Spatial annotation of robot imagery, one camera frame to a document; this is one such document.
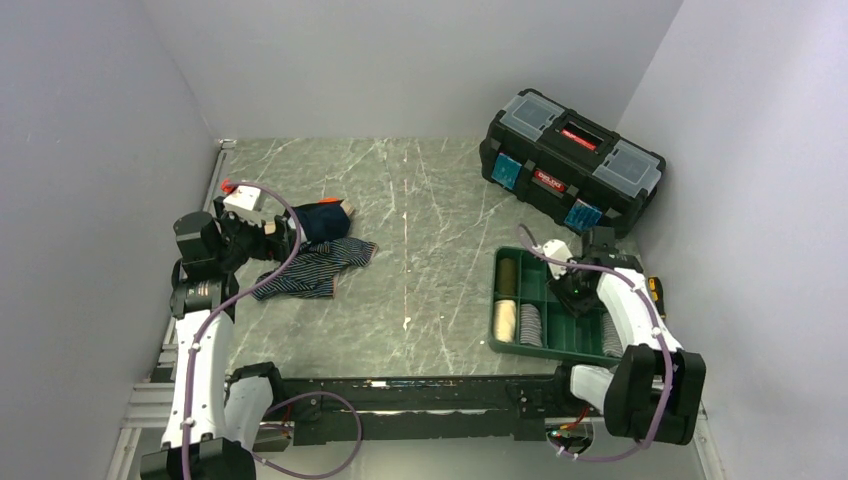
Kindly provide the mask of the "navy striped underwear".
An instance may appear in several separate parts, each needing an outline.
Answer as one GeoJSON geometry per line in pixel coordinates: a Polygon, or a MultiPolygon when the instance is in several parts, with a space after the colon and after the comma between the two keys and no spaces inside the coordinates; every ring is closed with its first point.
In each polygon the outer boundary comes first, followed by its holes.
{"type": "Polygon", "coordinates": [[[345,237],[304,245],[290,266],[251,293],[257,301],[278,296],[333,298],[337,280],[347,268],[366,267],[378,251],[374,242],[345,237]]]}

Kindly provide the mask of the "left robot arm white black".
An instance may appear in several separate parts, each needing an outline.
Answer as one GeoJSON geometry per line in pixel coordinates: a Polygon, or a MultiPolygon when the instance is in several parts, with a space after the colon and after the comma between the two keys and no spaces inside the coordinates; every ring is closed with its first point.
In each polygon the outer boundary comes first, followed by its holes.
{"type": "Polygon", "coordinates": [[[173,399],[159,451],[140,462],[143,479],[253,479],[262,420],[287,406],[278,369],[265,362],[226,374],[240,286],[249,259],[282,260],[292,242],[284,221],[261,215],[263,195],[232,193],[212,212],[173,225],[180,258],[172,274],[176,331],[173,399]]]}

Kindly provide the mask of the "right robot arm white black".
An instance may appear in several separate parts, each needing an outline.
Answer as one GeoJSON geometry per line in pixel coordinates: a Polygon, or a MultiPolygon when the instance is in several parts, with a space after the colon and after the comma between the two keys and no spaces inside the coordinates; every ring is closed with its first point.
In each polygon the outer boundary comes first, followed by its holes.
{"type": "Polygon", "coordinates": [[[664,323],[657,296],[638,258],[620,252],[609,227],[583,235],[579,253],[562,240],[541,247],[551,291],[572,314],[595,307],[620,351],[614,367],[571,366],[551,388],[557,411],[574,415],[587,404],[609,434],[686,445],[695,433],[706,377],[702,356],[686,351],[664,323]]]}

